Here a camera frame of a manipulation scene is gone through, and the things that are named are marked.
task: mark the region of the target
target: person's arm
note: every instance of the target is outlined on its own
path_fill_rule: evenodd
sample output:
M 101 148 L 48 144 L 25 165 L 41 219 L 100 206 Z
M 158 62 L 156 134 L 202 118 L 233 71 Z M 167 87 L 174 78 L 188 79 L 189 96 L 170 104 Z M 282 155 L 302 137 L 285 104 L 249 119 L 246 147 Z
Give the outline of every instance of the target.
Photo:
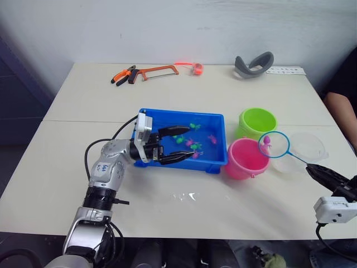
M 328 92 L 324 103 L 343 134 L 357 151 L 357 118 L 347 97 Z

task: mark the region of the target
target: pliers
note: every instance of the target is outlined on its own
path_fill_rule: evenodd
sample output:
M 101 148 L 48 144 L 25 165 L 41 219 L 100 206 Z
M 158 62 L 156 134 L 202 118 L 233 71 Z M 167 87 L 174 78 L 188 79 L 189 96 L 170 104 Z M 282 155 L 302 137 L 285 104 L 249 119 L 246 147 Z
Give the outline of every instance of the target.
M 117 82 L 116 83 L 117 87 L 120 86 L 121 84 L 124 84 L 128 80 L 129 76 L 131 75 L 132 70 L 134 70 L 135 68 L 136 68 L 136 66 L 133 65 L 133 66 L 131 66 L 130 68 L 128 68 L 126 70 L 122 70 L 120 73 L 116 74 L 113 77 L 112 81 L 110 81 L 110 82 L 112 84 Z

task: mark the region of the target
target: blue plastic tub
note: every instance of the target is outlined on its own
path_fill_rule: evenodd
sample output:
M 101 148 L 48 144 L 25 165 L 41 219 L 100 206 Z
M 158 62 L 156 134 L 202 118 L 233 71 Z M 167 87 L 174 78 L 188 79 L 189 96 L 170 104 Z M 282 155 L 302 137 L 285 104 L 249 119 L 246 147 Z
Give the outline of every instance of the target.
M 218 174 L 220 173 L 220 167 L 226 165 L 228 162 L 226 140 L 225 140 L 225 127 L 224 117 L 222 114 L 215 113 L 190 113 L 190 112 L 177 112 L 155 109 L 141 109 L 140 112 L 146 112 L 147 116 L 153 118 L 152 133 L 157 132 L 159 128 L 169 126 L 187 126 L 190 124 L 200 125 L 195 130 L 185 133 L 183 135 L 184 142 L 177 144 L 176 139 L 173 137 L 164 137 L 161 140 L 165 155 L 175 151 L 192 151 L 191 148 L 186 146 L 186 141 L 189 139 L 199 142 L 201 144 L 201 150 L 203 152 L 197 159 L 189 158 L 184 161 L 161 165 L 159 162 L 150 161 L 149 163 L 143 163 L 137 161 L 135 166 L 162 166 L 166 168 L 177 169 L 192 169 L 202 170 L 207 173 Z M 216 138 L 217 143 L 213 144 L 209 136 L 213 135 Z

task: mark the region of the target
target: green bucket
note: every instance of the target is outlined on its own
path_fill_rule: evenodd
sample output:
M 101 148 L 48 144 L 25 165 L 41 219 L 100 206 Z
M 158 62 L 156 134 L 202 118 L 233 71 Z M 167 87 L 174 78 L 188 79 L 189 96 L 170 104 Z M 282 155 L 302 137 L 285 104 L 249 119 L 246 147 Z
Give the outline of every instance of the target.
M 277 126 L 278 122 L 271 112 L 261 108 L 249 108 L 239 116 L 235 137 L 259 140 L 264 133 L 275 130 Z

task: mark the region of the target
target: pink bucket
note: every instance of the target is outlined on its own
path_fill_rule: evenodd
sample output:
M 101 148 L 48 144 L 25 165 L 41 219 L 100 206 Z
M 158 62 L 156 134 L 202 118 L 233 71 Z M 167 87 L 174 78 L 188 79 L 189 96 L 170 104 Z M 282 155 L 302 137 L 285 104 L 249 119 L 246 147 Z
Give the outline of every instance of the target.
M 269 166 L 269 158 L 258 148 L 258 141 L 240 138 L 228 148 L 228 164 L 225 170 L 236 180 L 245 180 L 263 173 Z

